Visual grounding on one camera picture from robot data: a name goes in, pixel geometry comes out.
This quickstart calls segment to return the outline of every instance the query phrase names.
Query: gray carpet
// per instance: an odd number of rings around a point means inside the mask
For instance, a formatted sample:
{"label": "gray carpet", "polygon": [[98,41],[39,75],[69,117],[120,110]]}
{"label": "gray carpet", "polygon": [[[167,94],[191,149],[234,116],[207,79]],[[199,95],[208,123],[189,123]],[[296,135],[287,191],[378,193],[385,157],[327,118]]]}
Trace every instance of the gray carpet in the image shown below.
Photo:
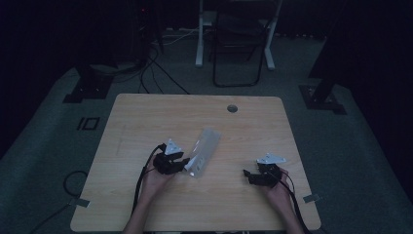
{"label": "gray carpet", "polygon": [[[317,202],[322,230],[314,233],[413,233],[412,204],[350,91],[340,86],[334,88],[334,95],[348,115],[308,110],[301,98],[299,85],[319,82],[308,79],[308,74],[322,48],[321,41],[277,38],[272,46],[276,70],[264,68],[261,81],[255,87],[225,89],[212,85],[208,41],[205,65],[195,67],[196,45],[193,39],[180,40],[167,45],[165,53],[157,58],[157,63],[190,94],[282,99],[312,190],[322,198]],[[238,68],[227,65],[229,68],[220,67],[218,75],[240,77]],[[164,93],[183,94],[158,67],[152,67]],[[246,62],[243,68],[255,71],[255,60]],[[71,69],[55,83],[31,122],[0,161],[2,234],[28,233],[70,200],[62,186],[65,176],[73,171],[89,170],[116,95],[138,92],[137,76],[120,75],[115,78],[107,99],[62,103],[78,78]],[[144,81],[151,93],[160,92],[151,69],[146,70]],[[96,130],[77,130],[84,117],[100,118]],[[69,187],[79,192],[84,182],[81,175],[76,175],[70,179]],[[73,213],[74,208],[69,207],[37,233],[71,233]]]}

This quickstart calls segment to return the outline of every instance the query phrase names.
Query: table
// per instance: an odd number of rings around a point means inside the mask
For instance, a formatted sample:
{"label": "table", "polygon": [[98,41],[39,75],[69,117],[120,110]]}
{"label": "table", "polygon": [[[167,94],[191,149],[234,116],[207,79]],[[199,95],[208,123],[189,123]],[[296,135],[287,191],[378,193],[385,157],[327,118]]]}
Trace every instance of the table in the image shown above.
{"label": "table", "polygon": [[[271,53],[271,42],[273,41],[274,32],[276,31],[277,21],[279,20],[280,9],[282,7],[282,0],[279,0],[277,13],[274,20],[270,24],[270,32],[268,33],[267,44],[265,45],[264,55],[267,61],[267,67],[269,70],[275,70],[273,55]],[[199,32],[198,32],[198,46],[197,46],[197,57],[195,59],[195,65],[202,67],[204,63],[204,26],[211,26],[211,21],[207,20],[206,15],[208,12],[204,12],[204,0],[200,0],[200,13],[199,13]]]}
{"label": "table", "polygon": [[[227,106],[238,107],[235,113]],[[71,221],[74,231],[120,231],[130,215],[135,185],[152,150],[171,138],[189,153],[203,128],[222,134],[203,176],[180,173],[151,210],[146,231],[280,230],[282,223],[243,169],[273,153],[294,181],[309,229],[320,227],[311,189],[282,101],[278,97],[118,95]]]}

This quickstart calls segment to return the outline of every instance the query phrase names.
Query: gray tape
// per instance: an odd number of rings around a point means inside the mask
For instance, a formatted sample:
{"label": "gray tape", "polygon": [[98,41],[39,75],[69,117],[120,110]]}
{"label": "gray tape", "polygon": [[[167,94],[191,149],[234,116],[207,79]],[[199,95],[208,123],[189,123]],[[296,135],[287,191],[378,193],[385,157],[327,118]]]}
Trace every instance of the gray tape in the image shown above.
{"label": "gray tape", "polygon": [[78,199],[72,198],[72,200],[70,200],[69,202],[69,205],[70,206],[81,206],[81,207],[87,208],[90,203],[91,203],[90,201],[84,200],[82,198],[78,198]]}
{"label": "gray tape", "polygon": [[319,201],[321,199],[321,197],[319,196],[319,194],[312,194],[312,195],[303,197],[303,199],[304,199],[305,203],[309,203],[309,202]]}

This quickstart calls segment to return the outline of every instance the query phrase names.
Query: person's left hand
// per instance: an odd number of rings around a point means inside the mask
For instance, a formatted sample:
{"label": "person's left hand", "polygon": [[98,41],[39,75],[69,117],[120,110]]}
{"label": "person's left hand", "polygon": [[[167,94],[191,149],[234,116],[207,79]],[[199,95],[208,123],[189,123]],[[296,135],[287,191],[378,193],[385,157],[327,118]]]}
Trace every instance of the person's left hand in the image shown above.
{"label": "person's left hand", "polygon": [[155,155],[152,157],[146,169],[146,174],[142,181],[141,198],[153,200],[159,193],[161,193],[168,182],[173,178],[172,175],[162,175],[153,166]]}

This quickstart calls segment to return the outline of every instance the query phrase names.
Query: black chair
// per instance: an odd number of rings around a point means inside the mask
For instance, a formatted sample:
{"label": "black chair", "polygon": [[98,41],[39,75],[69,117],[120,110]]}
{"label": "black chair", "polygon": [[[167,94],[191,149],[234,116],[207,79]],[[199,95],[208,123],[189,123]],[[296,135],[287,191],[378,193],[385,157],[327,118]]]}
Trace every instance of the black chair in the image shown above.
{"label": "black chair", "polygon": [[[248,87],[258,83],[268,29],[278,11],[278,1],[275,0],[227,0],[217,7],[211,50],[213,84],[216,87]],[[218,54],[248,54],[246,60],[249,60],[258,47],[261,47],[261,55],[258,74],[254,80],[233,84],[222,84],[217,81],[216,56]]]}

